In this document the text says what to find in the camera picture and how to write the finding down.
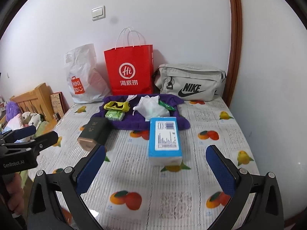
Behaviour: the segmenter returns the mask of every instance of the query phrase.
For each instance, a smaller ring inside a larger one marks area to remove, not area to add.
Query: bed sheet
[[[29,171],[32,180],[40,169],[52,173],[74,166],[88,154],[77,138],[80,127],[101,105],[74,105],[68,111],[54,129],[61,142],[40,153],[38,167]],[[207,229],[224,208],[219,200],[208,202],[213,194],[222,191],[205,158],[205,149],[211,144],[237,167],[259,174],[248,143],[220,96],[214,96],[210,102],[185,101],[178,109],[191,123],[190,129],[179,132],[181,166],[152,167],[148,161],[147,132],[111,132],[105,144],[106,160],[88,192],[81,195],[104,229]],[[239,151],[250,157],[245,164],[240,163],[240,158],[238,161]],[[61,193],[58,197],[61,206],[68,209]],[[251,194],[234,229],[242,225],[252,199]]]

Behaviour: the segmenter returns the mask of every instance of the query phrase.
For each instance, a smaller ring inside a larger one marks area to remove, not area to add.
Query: screw
[[[44,172],[43,172],[42,170],[39,170],[39,171],[36,173],[36,175],[37,175],[37,176],[41,176],[43,173],[44,173]]]
[[[72,167],[66,167],[66,168],[64,169],[64,172],[65,172],[65,173],[70,173],[70,172],[72,172],[72,171],[73,171]]]
[[[248,173],[248,171],[245,168],[241,168],[240,173],[243,174],[243,175],[246,175]]]
[[[269,172],[269,177],[271,177],[271,178],[274,178],[275,177],[275,175],[274,175],[274,173],[272,173],[272,172]]]

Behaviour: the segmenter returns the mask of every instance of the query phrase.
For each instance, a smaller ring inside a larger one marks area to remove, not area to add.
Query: yellow bag
[[[116,110],[126,113],[130,110],[129,102],[117,102],[117,101],[111,101],[104,105],[103,109],[105,110]]]

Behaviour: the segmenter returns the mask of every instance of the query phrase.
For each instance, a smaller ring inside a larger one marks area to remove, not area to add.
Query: paper bag handle
[[[131,36],[132,36],[132,46],[134,47],[133,35],[132,35],[132,32],[131,32],[130,28],[133,29],[133,27],[125,27],[125,28],[120,32],[119,36],[117,37],[116,43],[115,43],[115,49],[116,49],[116,45],[117,45],[118,39],[119,39],[120,35],[122,34],[122,32],[124,32],[123,39],[122,39],[122,44],[123,44],[123,46],[124,46],[124,48],[125,48],[125,32],[126,32],[127,29],[128,29],[128,30],[130,31],[130,33],[131,33]],[[136,33],[137,33],[137,35],[138,35],[138,37],[139,37],[139,46],[141,46],[141,40],[140,40],[139,33],[138,33],[138,32],[136,32]]]

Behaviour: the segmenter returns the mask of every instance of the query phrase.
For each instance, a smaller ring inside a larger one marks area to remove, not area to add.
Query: purple plush toy
[[[7,103],[7,122],[9,122],[17,114],[21,113],[18,104],[13,101]]]

